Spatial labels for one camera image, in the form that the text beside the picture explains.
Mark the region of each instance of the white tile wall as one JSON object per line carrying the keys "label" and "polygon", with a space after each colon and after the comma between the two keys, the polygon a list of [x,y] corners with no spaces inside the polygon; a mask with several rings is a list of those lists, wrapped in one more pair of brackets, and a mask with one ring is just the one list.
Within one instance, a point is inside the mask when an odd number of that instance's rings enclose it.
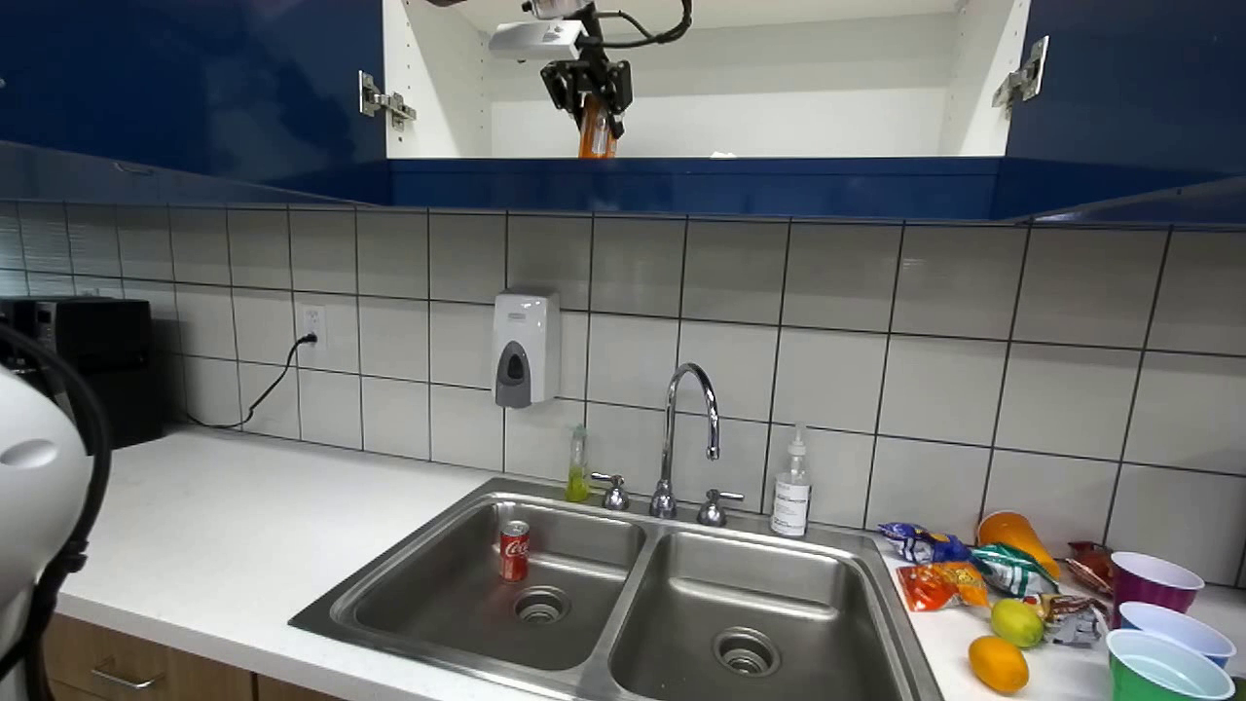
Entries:
{"label": "white tile wall", "polygon": [[[18,206],[0,209],[0,291],[152,299],[174,400],[204,419],[236,419],[294,335],[317,330],[251,423],[269,436],[560,483],[587,419],[587,463],[640,502],[671,371],[699,357],[727,423],[710,463],[682,388],[691,508],[735,487],[769,511],[791,423],[810,423],[819,522],[971,535],[1018,508],[1053,543],[1105,535],[1233,580],[1241,249],[1184,230]],[[487,392],[505,286],[570,299],[557,404],[504,412]],[[1200,517],[1148,522],[1193,502]]]}

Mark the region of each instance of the plastic cup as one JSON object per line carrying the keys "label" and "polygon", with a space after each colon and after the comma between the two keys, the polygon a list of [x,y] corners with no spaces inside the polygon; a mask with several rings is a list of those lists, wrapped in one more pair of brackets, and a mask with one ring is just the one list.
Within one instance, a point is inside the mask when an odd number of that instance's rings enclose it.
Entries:
{"label": "plastic cup", "polygon": [[1120,605],[1120,623],[1184,644],[1189,649],[1211,659],[1215,667],[1229,667],[1229,659],[1238,654],[1238,645],[1222,631],[1172,606],[1131,600]]}
{"label": "plastic cup", "polygon": [[1113,552],[1118,606],[1127,600],[1189,611],[1202,593],[1202,578],[1148,552]]}
{"label": "plastic cup", "polygon": [[1148,631],[1109,631],[1105,633],[1113,667],[1113,701],[1228,701],[1233,682],[1228,670],[1211,667],[1202,654],[1148,633]]}

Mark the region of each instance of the soap bottle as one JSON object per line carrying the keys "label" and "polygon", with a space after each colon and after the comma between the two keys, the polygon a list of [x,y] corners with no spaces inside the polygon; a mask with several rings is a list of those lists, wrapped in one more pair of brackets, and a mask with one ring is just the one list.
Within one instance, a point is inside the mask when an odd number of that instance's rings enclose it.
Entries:
{"label": "soap bottle", "polygon": [[783,537],[810,535],[813,483],[806,471],[806,430],[797,423],[786,447],[786,471],[775,479],[773,531]]}
{"label": "soap bottle", "polygon": [[560,491],[570,502],[593,502],[593,471],[587,471],[587,431],[578,423],[573,450],[570,450],[570,487]]}

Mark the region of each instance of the black appliance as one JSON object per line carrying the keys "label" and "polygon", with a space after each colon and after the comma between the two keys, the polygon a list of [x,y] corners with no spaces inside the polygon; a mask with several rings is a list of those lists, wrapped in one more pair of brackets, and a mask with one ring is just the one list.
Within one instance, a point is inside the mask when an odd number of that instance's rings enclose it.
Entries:
{"label": "black appliance", "polygon": [[[165,378],[152,352],[152,302],[107,295],[0,295],[0,323],[65,357],[100,397],[114,444],[165,431]],[[53,397],[26,357],[0,344],[0,366]]]}

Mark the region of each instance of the wall-mounted dispenser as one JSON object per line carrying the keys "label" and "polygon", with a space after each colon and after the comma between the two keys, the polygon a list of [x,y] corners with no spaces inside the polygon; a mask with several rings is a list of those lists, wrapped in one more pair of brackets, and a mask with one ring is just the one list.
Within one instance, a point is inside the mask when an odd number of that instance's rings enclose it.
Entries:
{"label": "wall-mounted dispenser", "polygon": [[560,319],[554,295],[493,299],[493,400],[512,409],[557,397]]}

